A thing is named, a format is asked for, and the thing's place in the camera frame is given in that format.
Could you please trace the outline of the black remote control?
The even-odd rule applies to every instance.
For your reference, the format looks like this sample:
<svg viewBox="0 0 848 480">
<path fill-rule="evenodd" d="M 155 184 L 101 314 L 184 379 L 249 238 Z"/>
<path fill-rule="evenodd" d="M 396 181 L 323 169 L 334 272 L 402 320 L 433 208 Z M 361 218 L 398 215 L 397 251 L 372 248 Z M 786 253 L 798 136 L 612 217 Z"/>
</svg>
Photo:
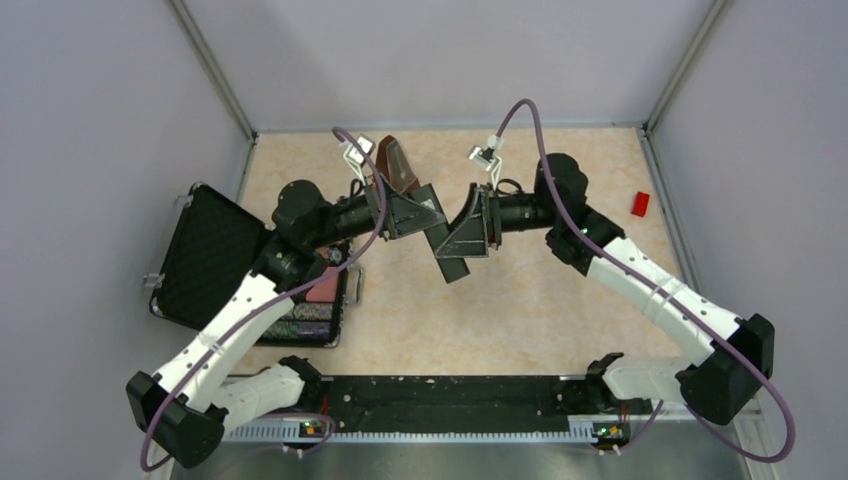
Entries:
<svg viewBox="0 0 848 480">
<path fill-rule="evenodd" d="M 431 184 L 422 185 L 420 188 L 410 192 L 410 196 L 417 203 L 433 209 L 438 214 L 442 215 L 442 220 L 435 226 L 432 226 L 424 231 L 428 244 L 436 254 L 438 247 L 448 236 L 448 223 L 444 215 L 444 210 L 437 197 L 437 194 Z M 436 262 L 440 269 L 443 279 L 447 284 L 458 281 L 470 274 L 470 270 L 464 259 L 437 258 Z"/>
</svg>

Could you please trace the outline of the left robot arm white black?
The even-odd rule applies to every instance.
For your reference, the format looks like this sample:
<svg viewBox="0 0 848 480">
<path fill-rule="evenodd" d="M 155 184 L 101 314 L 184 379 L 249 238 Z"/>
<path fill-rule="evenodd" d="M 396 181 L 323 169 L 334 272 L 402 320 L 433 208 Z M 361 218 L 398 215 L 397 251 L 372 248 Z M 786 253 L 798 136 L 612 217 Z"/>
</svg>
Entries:
<svg viewBox="0 0 848 480">
<path fill-rule="evenodd" d="M 359 235 L 372 245 L 446 223 L 429 184 L 398 192 L 379 182 L 364 196 L 329 203 L 311 181 L 296 180 L 278 196 L 275 229 L 227 290 L 218 312 L 155 373 L 136 373 L 126 391 L 145 437 L 140 466 L 150 478 L 179 464 L 203 463 L 236 428 L 274 410 L 308 413 L 319 404 L 319 372 L 289 356 L 262 373 L 225 381 L 260 337 L 295 307 L 295 296 L 349 267 L 331 268 L 320 248 Z"/>
</svg>

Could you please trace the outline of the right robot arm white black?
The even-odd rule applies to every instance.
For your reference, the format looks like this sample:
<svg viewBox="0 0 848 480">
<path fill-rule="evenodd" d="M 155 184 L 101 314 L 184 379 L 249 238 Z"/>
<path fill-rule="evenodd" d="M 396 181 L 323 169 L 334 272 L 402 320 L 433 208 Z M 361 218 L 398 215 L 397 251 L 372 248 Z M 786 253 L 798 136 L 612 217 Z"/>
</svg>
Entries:
<svg viewBox="0 0 848 480">
<path fill-rule="evenodd" d="M 625 400 L 687 405 L 727 425 L 770 378 L 775 329 L 760 314 L 744 318 L 710 302 L 651 260 L 586 200 L 588 178 L 577 161 L 552 153 L 538 163 L 532 192 L 501 195 L 472 184 L 460 214 L 434 250 L 438 260 L 485 258 L 506 233 L 543 229 L 551 253 L 616 292 L 680 348 L 671 358 L 609 354 L 591 364 L 589 404 L 612 412 Z"/>
</svg>

